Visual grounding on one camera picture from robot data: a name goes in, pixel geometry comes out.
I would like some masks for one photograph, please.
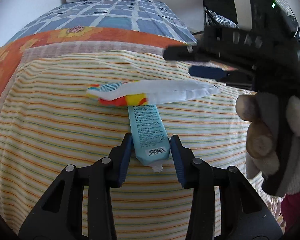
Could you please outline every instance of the striped fabric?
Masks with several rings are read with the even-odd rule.
[[[21,65],[0,114],[0,213],[18,232],[43,192],[68,164],[91,165],[109,154],[130,132],[126,107],[101,106],[85,96],[90,84],[144,79],[202,80],[190,77],[189,65],[161,56],[128,51],[63,55]],[[245,173],[245,136],[249,123],[235,112],[245,90],[217,84],[221,93],[182,103],[158,105],[168,136],[178,134],[213,166],[237,166]],[[252,185],[269,208],[277,199]],[[87,234],[87,192],[83,232]],[[192,191],[178,183],[173,161],[152,172],[135,158],[126,182],[112,189],[119,239],[184,239]],[[220,199],[216,188],[216,235],[220,233]]]

